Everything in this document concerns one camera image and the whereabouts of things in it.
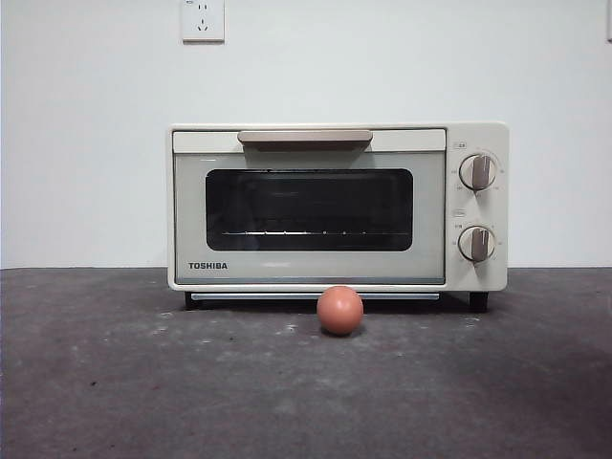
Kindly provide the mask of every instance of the electrical outlet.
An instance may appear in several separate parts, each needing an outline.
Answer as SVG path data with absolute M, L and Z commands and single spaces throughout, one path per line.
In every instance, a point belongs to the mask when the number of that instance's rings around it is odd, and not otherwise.
M 224 41 L 224 0 L 182 0 L 183 41 Z

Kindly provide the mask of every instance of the white wall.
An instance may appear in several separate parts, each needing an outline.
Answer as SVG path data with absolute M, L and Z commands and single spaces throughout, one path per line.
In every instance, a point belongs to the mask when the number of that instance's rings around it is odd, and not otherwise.
M 2 266 L 165 264 L 172 122 L 505 120 L 513 266 L 612 265 L 605 0 L 4 0 Z

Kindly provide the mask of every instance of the oven door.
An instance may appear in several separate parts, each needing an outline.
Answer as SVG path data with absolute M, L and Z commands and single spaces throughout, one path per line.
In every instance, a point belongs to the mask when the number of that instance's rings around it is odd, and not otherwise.
M 174 133 L 177 284 L 445 282 L 445 131 L 317 132 Z

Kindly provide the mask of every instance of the oven door handle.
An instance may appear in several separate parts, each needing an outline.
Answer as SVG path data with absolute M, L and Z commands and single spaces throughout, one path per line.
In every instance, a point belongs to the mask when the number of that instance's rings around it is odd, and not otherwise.
M 286 131 L 240 131 L 238 141 L 257 149 L 304 149 L 365 147 L 372 142 L 366 129 L 321 129 Z

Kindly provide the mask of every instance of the oven foot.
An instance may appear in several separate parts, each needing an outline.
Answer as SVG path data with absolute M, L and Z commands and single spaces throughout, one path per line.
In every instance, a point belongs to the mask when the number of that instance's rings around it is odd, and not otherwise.
M 191 298 L 191 292 L 185 292 L 185 310 L 193 311 L 194 309 L 199 309 L 201 301 L 196 301 Z
M 487 312 L 489 292 L 470 292 L 470 311 L 476 314 Z

